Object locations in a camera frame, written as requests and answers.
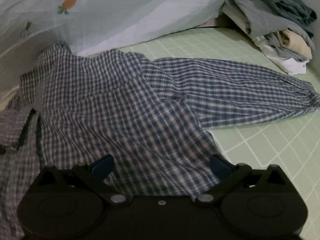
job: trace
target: metal bolt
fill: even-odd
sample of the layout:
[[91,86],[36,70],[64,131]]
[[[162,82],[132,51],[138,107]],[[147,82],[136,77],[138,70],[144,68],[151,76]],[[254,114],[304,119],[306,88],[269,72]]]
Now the metal bolt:
[[122,204],[122,203],[124,203],[124,202],[127,200],[127,198],[126,198],[124,195],[117,194],[117,195],[111,196],[110,200],[111,200],[113,203]]
[[205,203],[211,202],[213,199],[214,199],[214,197],[209,194],[203,194],[198,197],[199,201],[205,202]]
[[159,201],[158,201],[158,205],[159,205],[159,206],[164,206],[166,203],[167,203],[167,202],[164,201],[164,200],[159,200]]

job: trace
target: carrot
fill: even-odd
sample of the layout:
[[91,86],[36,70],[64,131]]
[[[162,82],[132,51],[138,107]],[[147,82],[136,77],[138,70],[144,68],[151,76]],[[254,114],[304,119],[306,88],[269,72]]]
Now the carrot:
[[58,14],[69,14],[67,9],[71,9],[75,6],[77,0],[65,0],[61,6],[59,6]]

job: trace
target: blue checkered fabric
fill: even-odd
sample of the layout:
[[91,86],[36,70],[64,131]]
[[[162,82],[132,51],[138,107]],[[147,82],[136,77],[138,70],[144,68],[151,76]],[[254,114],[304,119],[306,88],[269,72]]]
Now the blue checkered fabric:
[[[5,118],[0,113],[7,147],[0,155],[0,238],[23,236],[16,208],[44,165],[69,169],[111,154],[115,169],[105,182],[119,192],[199,195],[219,182],[209,168],[218,150],[205,127],[303,115],[319,102],[310,83],[260,66],[149,61],[119,50],[83,58],[54,44],[21,76]],[[9,117],[18,122],[3,130]],[[26,123],[24,142],[12,148]]]

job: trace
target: light green tiled floor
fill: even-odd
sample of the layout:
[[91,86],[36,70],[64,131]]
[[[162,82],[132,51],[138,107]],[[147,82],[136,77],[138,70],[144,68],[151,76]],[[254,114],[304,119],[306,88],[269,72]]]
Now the light green tiled floor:
[[[248,38],[232,29],[191,29],[123,48],[153,60],[161,57],[215,58],[262,65],[281,72]],[[308,69],[297,78],[310,81],[320,92],[320,82]],[[279,164],[309,208],[302,236],[320,237],[320,111],[304,117],[260,125],[209,130],[222,154],[232,163],[253,168]]]

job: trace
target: black plastic mount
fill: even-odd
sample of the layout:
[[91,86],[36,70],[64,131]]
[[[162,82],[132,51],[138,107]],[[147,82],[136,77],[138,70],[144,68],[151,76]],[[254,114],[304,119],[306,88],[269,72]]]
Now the black plastic mount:
[[42,169],[17,214],[26,239],[300,239],[308,211],[277,165],[252,170],[214,155],[221,180],[192,200],[187,196],[129,199],[103,179],[107,155],[71,170]]

